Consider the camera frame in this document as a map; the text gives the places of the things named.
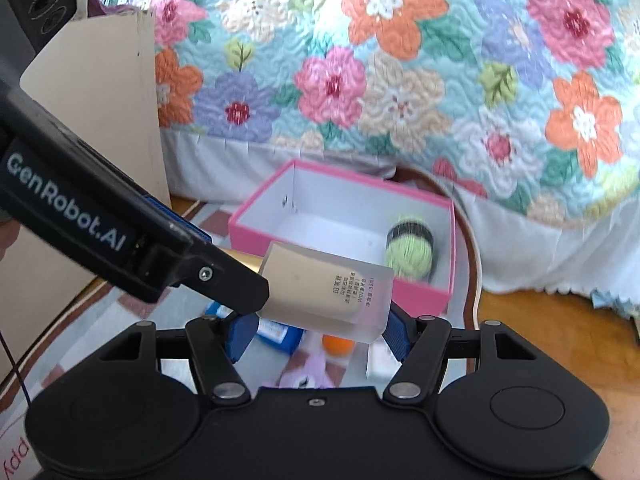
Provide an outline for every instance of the wooden floor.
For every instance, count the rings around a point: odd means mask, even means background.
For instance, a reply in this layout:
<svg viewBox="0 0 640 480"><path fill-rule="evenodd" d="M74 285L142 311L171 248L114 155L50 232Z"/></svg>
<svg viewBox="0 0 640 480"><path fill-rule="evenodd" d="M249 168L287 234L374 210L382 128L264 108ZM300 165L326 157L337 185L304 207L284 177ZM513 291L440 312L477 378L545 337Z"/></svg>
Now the wooden floor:
<svg viewBox="0 0 640 480"><path fill-rule="evenodd" d="M600 395L611 426L594 470L640 480L640 346L631 323L583 298L539 292L485 292L478 317L506 323Z"/></svg>

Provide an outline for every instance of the pink box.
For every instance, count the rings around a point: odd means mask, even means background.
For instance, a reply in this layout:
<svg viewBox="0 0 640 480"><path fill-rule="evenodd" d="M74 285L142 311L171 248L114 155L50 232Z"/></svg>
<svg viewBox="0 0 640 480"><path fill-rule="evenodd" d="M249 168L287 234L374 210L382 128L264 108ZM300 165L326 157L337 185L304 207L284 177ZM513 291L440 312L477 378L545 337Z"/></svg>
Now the pink box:
<svg viewBox="0 0 640 480"><path fill-rule="evenodd" d="M384 265L386 235L401 216L433 234L426 282L394 280L393 300L411 316L439 316L453 294L456 230L451 200L380 178L292 160L229 220L231 247L264 256L273 240Z"/></svg>

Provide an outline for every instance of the frosted glass bottle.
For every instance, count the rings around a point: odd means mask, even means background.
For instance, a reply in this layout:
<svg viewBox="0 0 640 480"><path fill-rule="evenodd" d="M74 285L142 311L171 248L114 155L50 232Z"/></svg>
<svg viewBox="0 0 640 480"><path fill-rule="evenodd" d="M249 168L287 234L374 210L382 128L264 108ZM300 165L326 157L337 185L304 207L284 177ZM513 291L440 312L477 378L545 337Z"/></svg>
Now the frosted glass bottle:
<svg viewBox="0 0 640 480"><path fill-rule="evenodd" d="M385 330L393 270L335 254L272 242L260 274L269 299L265 319L371 343Z"/></svg>

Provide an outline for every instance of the bed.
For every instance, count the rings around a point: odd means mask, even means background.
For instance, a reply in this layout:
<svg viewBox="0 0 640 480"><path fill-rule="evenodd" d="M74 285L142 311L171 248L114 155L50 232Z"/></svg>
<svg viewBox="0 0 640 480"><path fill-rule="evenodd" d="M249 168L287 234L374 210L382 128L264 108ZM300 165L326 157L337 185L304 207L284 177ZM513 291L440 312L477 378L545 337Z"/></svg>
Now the bed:
<svg viewBox="0 0 640 480"><path fill-rule="evenodd" d="M156 17L170 189L286 160L435 175L483 286L640 312L640 0L102 0Z"/></svg>

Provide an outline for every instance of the black cable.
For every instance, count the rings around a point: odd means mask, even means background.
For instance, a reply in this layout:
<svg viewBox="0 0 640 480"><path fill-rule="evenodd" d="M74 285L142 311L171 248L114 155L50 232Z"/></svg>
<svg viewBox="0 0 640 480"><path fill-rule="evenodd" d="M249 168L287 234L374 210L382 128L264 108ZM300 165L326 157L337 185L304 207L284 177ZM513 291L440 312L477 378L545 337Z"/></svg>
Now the black cable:
<svg viewBox="0 0 640 480"><path fill-rule="evenodd" d="M0 330L0 343L2 343L2 348L4 348L4 352L6 356L9 358L9 362L14 370L14 374L20 383L20 387L24 392L24 398L27 399L27 406L31 406L31 397L29 396L29 392L27 391L27 386L25 386L24 381L22 380L22 375L20 374L20 370L18 369L18 365L15 363L14 356L11 354L9 347L4 340L4 336L2 335L2 330Z"/></svg>

